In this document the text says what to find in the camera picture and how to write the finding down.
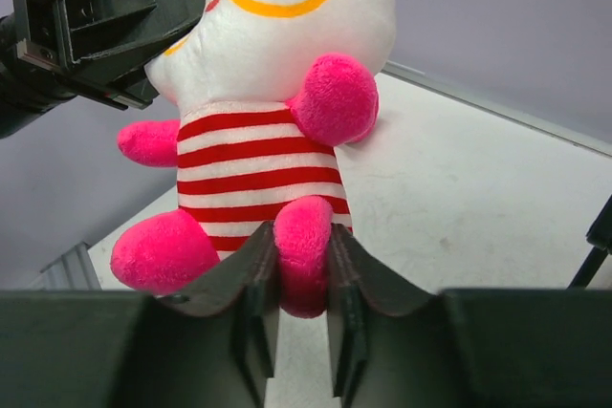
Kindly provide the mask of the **cream black three-tier shelf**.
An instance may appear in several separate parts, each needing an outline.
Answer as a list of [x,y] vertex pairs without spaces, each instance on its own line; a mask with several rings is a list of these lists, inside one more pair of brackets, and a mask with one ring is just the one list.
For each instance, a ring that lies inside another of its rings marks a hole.
[[601,209],[586,234],[586,241],[591,250],[579,267],[578,272],[568,288],[586,288],[589,286],[606,258],[611,254],[612,235],[612,196]]

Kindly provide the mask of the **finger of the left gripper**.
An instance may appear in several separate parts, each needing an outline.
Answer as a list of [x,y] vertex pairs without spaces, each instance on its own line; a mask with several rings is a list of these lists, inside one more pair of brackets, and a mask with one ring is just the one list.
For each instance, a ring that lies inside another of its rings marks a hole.
[[205,0],[12,0],[16,55],[76,96],[126,110],[157,92],[144,68],[199,22]]

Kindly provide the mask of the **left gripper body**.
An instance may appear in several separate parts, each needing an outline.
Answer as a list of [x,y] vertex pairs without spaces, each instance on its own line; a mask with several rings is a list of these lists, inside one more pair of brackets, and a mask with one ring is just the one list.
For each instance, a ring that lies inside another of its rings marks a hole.
[[1,18],[1,138],[5,139],[77,95],[52,73],[16,55],[14,14]]

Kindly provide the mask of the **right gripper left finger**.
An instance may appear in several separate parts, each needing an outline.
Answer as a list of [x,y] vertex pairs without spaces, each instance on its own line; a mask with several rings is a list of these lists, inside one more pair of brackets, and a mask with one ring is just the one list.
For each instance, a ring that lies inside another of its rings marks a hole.
[[271,224],[181,291],[143,305],[124,407],[261,407],[273,376],[279,272]]

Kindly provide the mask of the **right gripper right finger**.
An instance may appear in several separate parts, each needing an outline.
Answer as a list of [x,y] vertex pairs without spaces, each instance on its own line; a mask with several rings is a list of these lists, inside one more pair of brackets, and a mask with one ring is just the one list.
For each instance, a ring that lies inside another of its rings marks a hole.
[[343,225],[327,247],[333,394],[343,407],[472,407],[441,298],[372,256]]

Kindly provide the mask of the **white pink glasses plush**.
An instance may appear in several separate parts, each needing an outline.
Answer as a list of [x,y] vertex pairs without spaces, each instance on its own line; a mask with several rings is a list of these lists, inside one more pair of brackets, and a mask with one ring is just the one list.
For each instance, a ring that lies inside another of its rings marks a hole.
[[326,308],[326,248],[351,225],[335,154],[373,130],[395,0],[205,0],[195,28],[146,65],[175,119],[122,128],[129,160],[177,173],[177,207],[126,230],[110,268],[176,292],[273,223],[281,304]]

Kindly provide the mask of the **aluminium front rail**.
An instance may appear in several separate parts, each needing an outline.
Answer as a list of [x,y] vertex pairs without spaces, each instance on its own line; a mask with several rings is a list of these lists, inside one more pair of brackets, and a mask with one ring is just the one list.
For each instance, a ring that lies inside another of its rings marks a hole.
[[78,243],[40,271],[27,290],[100,290],[85,243]]

